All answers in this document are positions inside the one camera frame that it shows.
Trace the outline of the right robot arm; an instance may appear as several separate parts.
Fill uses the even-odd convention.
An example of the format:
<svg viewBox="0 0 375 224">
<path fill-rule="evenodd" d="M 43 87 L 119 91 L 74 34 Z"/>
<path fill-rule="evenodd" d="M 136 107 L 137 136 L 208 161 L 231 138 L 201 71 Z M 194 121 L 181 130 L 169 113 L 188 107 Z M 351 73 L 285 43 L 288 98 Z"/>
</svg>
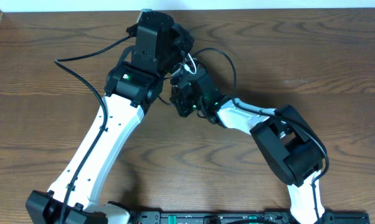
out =
<svg viewBox="0 0 375 224">
<path fill-rule="evenodd" d="M 298 223 L 323 223 L 318 183 L 328 170 L 324 145 L 298 111 L 260 108 L 223 95 L 207 70 L 184 69 L 171 78 L 170 100 L 181 117 L 198 117 L 253 137 L 272 172 L 288 187 L 290 212 Z"/>
</svg>

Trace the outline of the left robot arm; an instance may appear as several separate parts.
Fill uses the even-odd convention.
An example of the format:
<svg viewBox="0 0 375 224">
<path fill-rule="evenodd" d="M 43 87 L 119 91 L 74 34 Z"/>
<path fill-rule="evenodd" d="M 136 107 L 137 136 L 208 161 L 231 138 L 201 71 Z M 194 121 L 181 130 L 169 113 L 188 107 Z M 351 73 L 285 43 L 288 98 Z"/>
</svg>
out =
<svg viewBox="0 0 375 224">
<path fill-rule="evenodd" d="M 48 191 L 33 191 L 26 210 L 34 223 L 128 223 L 130 213 L 100 195 L 133 130 L 192 49 L 188 31 L 165 13 L 144 10 L 127 28 L 135 44 L 109 72 L 98 113 L 77 152 Z"/>
</svg>

